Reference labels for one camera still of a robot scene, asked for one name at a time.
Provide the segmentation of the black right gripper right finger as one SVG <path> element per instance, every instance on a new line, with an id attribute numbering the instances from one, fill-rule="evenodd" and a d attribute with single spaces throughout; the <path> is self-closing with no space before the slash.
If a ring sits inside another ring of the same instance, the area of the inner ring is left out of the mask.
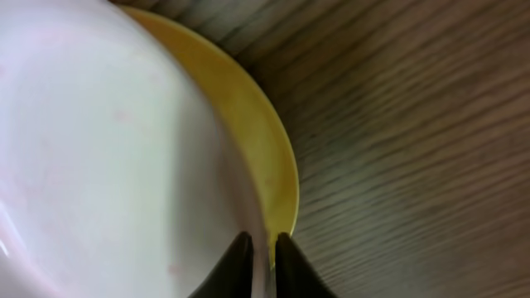
<path id="1" fill-rule="evenodd" d="M 288 233 L 275 244 L 277 298 L 336 298 Z"/>

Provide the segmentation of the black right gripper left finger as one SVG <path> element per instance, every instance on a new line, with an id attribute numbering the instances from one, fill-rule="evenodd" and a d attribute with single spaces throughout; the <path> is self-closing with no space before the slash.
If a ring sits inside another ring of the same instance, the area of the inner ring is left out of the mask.
<path id="1" fill-rule="evenodd" d="M 190 298 L 250 298 L 253 284 L 253 240 L 241 232 Z"/>

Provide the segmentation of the yellow-green plate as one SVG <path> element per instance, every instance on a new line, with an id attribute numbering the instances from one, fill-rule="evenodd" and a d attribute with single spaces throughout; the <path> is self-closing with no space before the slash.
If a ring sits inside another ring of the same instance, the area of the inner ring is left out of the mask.
<path id="1" fill-rule="evenodd" d="M 166 47 L 219 111 L 248 163 L 274 252 L 278 235 L 295 228 L 300 186 L 292 145 L 268 97 L 239 63 L 198 33 L 153 12 L 123 10 Z"/>

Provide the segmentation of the white pink plate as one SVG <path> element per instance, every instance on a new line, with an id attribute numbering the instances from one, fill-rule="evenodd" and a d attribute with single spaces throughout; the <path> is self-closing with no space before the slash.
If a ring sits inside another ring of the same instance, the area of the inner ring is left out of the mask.
<path id="1" fill-rule="evenodd" d="M 239 234 L 268 297 L 248 167 L 159 41 L 105 1 L 2 2 L 2 296 L 191 296 Z"/>

